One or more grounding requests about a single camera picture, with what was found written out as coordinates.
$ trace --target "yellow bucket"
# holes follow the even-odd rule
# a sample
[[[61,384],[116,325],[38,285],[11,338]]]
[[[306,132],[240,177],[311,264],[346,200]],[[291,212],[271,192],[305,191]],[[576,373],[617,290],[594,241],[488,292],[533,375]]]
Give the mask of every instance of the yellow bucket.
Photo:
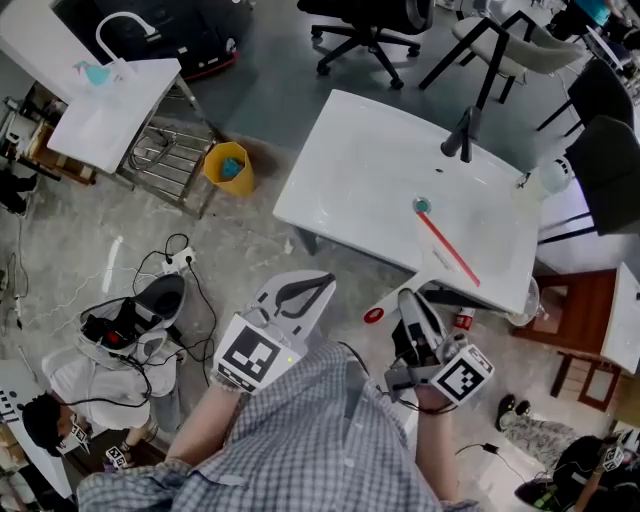
[[[244,165],[232,180],[225,181],[222,178],[225,158],[233,158]],[[204,175],[211,183],[234,196],[247,197],[253,192],[253,168],[247,151],[237,142],[216,144],[204,159]]]

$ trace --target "plaid shirt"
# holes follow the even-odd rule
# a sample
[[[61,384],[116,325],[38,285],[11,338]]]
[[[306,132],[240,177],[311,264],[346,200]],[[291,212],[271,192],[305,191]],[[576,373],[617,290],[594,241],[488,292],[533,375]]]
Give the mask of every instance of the plaid shirt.
[[[248,401],[223,450],[95,474],[81,511],[479,511],[441,503],[400,422],[347,350],[325,343]]]

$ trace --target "floor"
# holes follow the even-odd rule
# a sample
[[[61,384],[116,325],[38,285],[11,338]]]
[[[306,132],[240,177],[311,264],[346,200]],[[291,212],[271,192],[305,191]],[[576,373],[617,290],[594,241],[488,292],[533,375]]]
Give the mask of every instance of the floor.
[[[365,327],[362,312],[407,276],[328,242],[321,244],[318,255],[308,256],[289,227],[270,214],[295,160],[295,152],[255,141],[243,143],[252,148],[254,156],[257,176],[254,195],[243,202],[216,193],[200,221],[140,189],[129,192],[108,180],[100,180],[88,188],[66,181],[41,180],[26,220],[19,222],[0,211],[0,229],[7,234],[1,242],[0,261],[8,261],[10,253],[17,249],[21,228],[20,250],[29,276],[29,293],[22,301],[22,330],[16,327],[10,301],[0,306],[0,318],[6,319],[0,332],[0,357],[19,360],[21,347],[39,374],[42,356],[73,342],[77,315],[108,298],[130,294],[135,269],[144,256],[153,249],[163,250],[167,237],[181,232],[190,238],[196,252],[195,272],[218,316],[220,328],[215,339],[224,332],[231,315],[243,310],[273,274],[301,268],[328,270],[336,275],[338,289],[316,334],[351,344],[362,355],[374,379],[384,383],[383,373],[393,361],[389,336],[395,320],[391,317],[375,328]],[[108,255],[114,242],[119,248],[113,266],[109,267]],[[289,244],[293,245],[290,254],[285,250]],[[176,246],[172,249],[181,247],[177,240]],[[152,257],[144,265],[138,290],[160,272],[161,260]],[[113,269],[111,273],[106,272],[108,268]],[[213,318],[197,292],[193,277],[189,274],[185,277],[188,296],[177,326],[184,333],[185,343],[192,344],[206,337]],[[25,285],[24,278],[19,276],[18,289],[25,290]],[[451,313],[443,311],[443,315],[451,325]],[[559,357],[538,344],[512,339],[501,317],[479,313],[470,338],[499,371],[481,394],[457,413],[458,446],[475,442],[496,444],[525,479],[541,469],[510,447],[492,426],[495,407],[507,391],[531,400],[536,415],[565,421],[585,434],[599,434],[608,425],[607,415],[582,404],[549,397]],[[38,381],[46,388],[40,374]],[[199,363],[187,361],[180,371],[179,386],[182,413],[188,415],[205,390]],[[416,417],[402,407],[398,414],[408,431],[414,431]],[[162,437],[170,441],[171,434],[164,433]],[[519,505],[512,493],[520,478],[502,461],[472,449],[460,456],[460,467],[465,496],[482,501],[489,511],[517,510]]]
[[[29,216],[21,224],[0,211],[0,264],[5,265],[17,250],[21,230],[20,251],[29,275],[22,330],[16,327],[11,304],[0,305],[0,357],[19,359],[21,347],[37,369],[44,354],[72,343],[82,310],[130,294],[135,269],[144,256],[154,249],[163,250],[167,237],[181,232],[189,236],[196,251],[195,272],[218,316],[216,339],[232,314],[242,310],[273,274],[301,268],[328,270],[336,275],[338,289],[321,320],[319,334],[350,343],[373,377],[383,383],[384,370],[393,360],[389,339],[393,319],[371,329],[363,326],[361,315],[406,275],[328,242],[316,257],[310,257],[290,229],[273,218],[271,209],[333,88],[389,103],[446,128],[456,124],[464,108],[475,103],[485,64],[454,65],[427,91],[415,87],[455,43],[450,31],[454,19],[452,13],[437,10],[433,28],[416,38],[423,49],[415,60],[407,60],[402,49],[389,48],[406,83],[402,91],[390,91],[386,73],[364,50],[336,62],[329,77],[317,78],[315,61],[322,53],[312,48],[309,26],[320,19],[298,12],[293,2],[282,5],[277,0],[258,0],[255,24],[236,65],[192,84],[214,121],[229,132],[251,138],[246,143],[257,176],[254,195],[242,202],[216,193],[206,215],[195,221],[140,189],[130,192],[108,180],[89,188],[41,180]],[[332,48],[338,43],[338,37],[327,36],[322,45]],[[570,71],[554,77],[529,74],[526,86],[514,86],[509,108],[489,101],[480,145],[521,170],[533,167],[545,148],[558,144],[559,136],[574,124],[568,113],[542,134],[534,131],[565,101],[562,80],[568,84],[571,79]],[[496,82],[494,98],[503,79]],[[109,273],[105,270],[114,243],[119,248]],[[290,244],[291,253],[285,250]],[[148,260],[138,288],[161,270],[160,260]],[[178,327],[185,333],[185,343],[190,343],[207,335],[213,318],[198,295],[193,276],[186,278],[188,299]],[[20,278],[19,289],[25,285]],[[479,313],[470,338],[499,371],[471,404],[458,411],[456,442],[460,447],[491,442],[501,447],[501,454],[525,479],[539,471],[534,461],[510,447],[492,426],[495,407],[507,391],[531,400],[536,415],[565,421],[585,434],[602,433],[608,425],[610,418],[605,414],[548,396],[558,356],[541,345],[512,339],[504,319]],[[44,385],[41,376],[39,381]],[[204,389],[200,365],[188,361],[180,372],[183,414],[195,406]],[[412,430],[415,417],[404,409],[399,413]],[[471,449],[460,456],[460,466],[465,496],[479,499],[489,511],[518,510],[513,490],[520,479],[503,461]]]

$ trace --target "white sink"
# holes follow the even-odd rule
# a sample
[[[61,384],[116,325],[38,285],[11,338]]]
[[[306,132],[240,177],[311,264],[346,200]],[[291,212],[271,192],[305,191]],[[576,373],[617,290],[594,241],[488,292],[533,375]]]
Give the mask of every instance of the white sink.
[[[472,162],[449,158],[449,132],[392,107],[333,91],[274,209],[281,220],[408,269],[423,254],[412,203],[480,279],[450,273],[445,284],[498,309],[524,308],[540,206],[521,173],[474,145]],[[425,264],[433,258],[428,253]]]

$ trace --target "drain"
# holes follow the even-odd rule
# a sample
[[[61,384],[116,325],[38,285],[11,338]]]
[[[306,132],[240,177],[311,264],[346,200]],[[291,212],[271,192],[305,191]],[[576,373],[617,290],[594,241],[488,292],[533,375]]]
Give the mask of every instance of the drain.
[[[431,203],[424,197],[416,197],[413,200],[413,210],[416,213],[429,213],[431,211]]]

